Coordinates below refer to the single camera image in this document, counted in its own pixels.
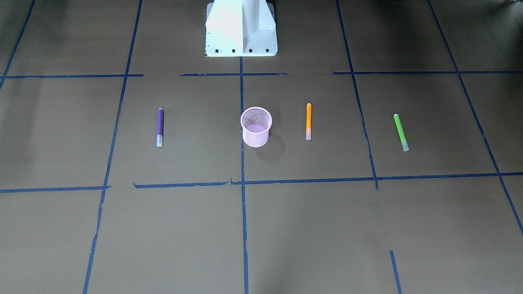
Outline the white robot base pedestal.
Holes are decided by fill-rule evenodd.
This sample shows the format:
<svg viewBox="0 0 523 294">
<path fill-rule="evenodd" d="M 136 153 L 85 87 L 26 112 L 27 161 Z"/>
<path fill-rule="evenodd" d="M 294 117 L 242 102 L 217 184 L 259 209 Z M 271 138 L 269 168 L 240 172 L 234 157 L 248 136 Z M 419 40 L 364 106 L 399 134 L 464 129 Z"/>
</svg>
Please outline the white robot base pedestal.
<svg viewBox="0 0 523 294">
<path fill-rule="evenodd" d="M 214 0 L 207 5 L 205 27 L 206 56 L 277 55 L 273 0 Z"/>
</svg>

